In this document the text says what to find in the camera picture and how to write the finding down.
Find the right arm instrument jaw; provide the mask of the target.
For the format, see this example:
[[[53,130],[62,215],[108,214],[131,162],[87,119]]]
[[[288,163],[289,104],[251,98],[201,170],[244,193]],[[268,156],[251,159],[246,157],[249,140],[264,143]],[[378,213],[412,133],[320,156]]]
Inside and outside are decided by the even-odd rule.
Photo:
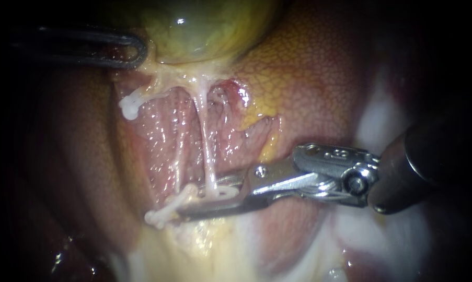
[[[236,216],[267,207],[268,199],[265,196],[242,192],[220,201],[189,203],[179,207],[177,213],[187,221],[197,221]]]
[[[244,184],[245,179],[245,175],[229,174],[220,176],[219,178],[217,178],[215,183],[217,187],[241,188]]]

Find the right arm instrument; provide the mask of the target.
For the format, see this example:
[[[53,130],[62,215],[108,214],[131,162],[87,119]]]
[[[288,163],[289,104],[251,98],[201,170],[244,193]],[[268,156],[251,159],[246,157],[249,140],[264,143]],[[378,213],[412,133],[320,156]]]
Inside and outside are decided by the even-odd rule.
[[[380,158],[366,150],[305,143],[290,155],[249,170],[251,196],[265,203],[296,196],[322,203],[363,208],[378,181]]]

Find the left arm instrument jaw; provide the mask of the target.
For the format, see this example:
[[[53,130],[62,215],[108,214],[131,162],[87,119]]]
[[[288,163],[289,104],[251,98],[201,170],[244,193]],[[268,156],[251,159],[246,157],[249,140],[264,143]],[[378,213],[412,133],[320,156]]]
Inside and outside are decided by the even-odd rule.
[[[113,69],[137,68],[148,52],[134,34],[93,27],[14,28],[11,48],[36,61]]]

